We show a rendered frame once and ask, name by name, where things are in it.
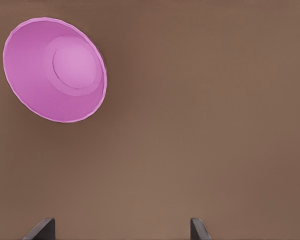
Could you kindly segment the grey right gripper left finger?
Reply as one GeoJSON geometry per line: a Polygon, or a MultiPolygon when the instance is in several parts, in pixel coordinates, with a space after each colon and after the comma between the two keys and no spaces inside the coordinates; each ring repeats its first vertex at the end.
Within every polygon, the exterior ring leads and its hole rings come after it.
{"type": "Polygon", "coordinates": [[[56,240],[56,221],[44,218],[21,240],[56,240]]]}

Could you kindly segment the pink bowl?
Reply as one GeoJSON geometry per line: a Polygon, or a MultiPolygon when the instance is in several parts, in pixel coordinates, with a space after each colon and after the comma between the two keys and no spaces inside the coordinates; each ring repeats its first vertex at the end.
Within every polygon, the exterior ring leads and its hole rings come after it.
{"type": "Polygon", "coordinates": [[[5,41],[3,69],[16,97],[59,123],[93,115],[107,91],[107,68],[95,44],[75,26],[50,17],[20,23],[5,41]]]}

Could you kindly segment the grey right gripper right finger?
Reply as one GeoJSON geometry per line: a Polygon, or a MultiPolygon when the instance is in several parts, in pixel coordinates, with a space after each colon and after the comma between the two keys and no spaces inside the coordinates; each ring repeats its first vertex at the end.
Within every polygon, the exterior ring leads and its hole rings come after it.
{"type": "Polygon", "coordinates": [[[190,219],[190,240],[212,240],[204,222],[199,217],[190,219]]]}

